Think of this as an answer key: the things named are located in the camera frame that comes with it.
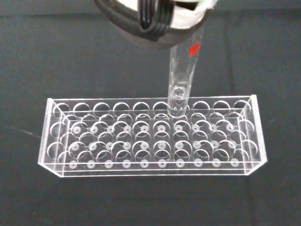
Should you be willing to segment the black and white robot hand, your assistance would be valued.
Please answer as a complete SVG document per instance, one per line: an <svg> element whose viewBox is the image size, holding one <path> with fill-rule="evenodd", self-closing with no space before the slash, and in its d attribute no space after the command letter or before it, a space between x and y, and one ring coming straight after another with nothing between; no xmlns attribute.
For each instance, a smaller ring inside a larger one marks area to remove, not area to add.
<svg viewBox="0 0 301 226"><path fill-rule="evenodd" d="M200 29L215 0L96 0L116 30L136 45L167 49Z"/></svg>

